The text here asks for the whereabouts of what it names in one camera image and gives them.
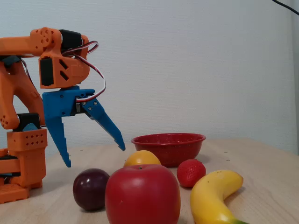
strawberry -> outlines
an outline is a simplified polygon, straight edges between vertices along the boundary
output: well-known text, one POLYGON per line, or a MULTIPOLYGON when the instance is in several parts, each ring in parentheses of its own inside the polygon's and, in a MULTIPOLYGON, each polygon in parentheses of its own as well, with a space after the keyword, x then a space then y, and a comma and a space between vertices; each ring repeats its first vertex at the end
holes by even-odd
POLYGON ((185 188, 192 188, 204 175, 206 168, 196 159, 182 162, 177 170, 178 181, 185 188))

wooden table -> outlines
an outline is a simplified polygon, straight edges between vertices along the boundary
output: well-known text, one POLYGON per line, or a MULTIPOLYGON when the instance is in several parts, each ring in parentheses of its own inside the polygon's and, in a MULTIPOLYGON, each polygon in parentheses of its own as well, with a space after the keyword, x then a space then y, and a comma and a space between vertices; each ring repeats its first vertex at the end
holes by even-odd
MULTIPOLYGON (((27 200, 0 205, 0 224, 108 224, 105 211, 84 212, 77 206, 72 183, 86 168, 112 174, 134 151, 131 144, 124 153, 116 145, 74 148, 72 168, 56 154, 47 160, 42 189, 31 191, 27 200)), ((299 156, 253 140, 233 139, 204 141, 197 159, 207 172, 232 169, 244 177, 243 189, 226 200, 236 217, 250 224, 299 223, 299 156)), ((190 191, 180 190, 178 224, 194 224, 190 191)))

apple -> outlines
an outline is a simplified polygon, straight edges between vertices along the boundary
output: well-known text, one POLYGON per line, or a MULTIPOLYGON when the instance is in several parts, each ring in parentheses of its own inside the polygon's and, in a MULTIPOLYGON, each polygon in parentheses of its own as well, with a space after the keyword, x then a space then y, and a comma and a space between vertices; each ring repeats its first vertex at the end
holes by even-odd
POLYGON ((110 224, 177 224, 177 179, 162 165, 121 168, 107 182, 105 206, 110 224))

orange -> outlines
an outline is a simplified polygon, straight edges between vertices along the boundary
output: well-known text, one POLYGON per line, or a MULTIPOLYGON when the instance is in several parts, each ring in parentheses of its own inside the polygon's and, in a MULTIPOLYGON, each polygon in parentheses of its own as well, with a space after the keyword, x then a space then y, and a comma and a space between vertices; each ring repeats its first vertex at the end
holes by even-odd
POLYGON ((141 150, 131 154, 127 158, 124 167, 145 164, 161 165, 160 160, 153 153, 150 151, 141 150))

fake fruit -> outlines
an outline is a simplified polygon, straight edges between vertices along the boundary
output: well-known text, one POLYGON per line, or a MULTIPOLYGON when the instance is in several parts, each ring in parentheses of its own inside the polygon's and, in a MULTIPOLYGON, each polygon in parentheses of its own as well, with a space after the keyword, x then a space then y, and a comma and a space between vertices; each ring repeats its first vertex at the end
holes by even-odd
POLYGON ((124 167, 109 178, 105 204, 110 224, 177 224, 178 182, 162 165, 124 167))
POLYGON ((101 169, 87 169, 80 173, 73 184, 76 203, 84 210, 99 210, 105 207, 105 189, 109 174, 101 169))
POLYGON ((177 169, 178 181, 185 188, 192 188, 204 175, 206 168, 196 159, 182 162, 177 169))
POLYGON ((157 164, 161 165, 160 160, 150 151, 141 150, 131 154, 124 167, 144 164, 157 164))
POLYGON ((196 224, 247 224, 237 220, 223 200, 243 184, 243 177, 231 170, 218 170, 202 177, 193 187, 190 206, 196 224))

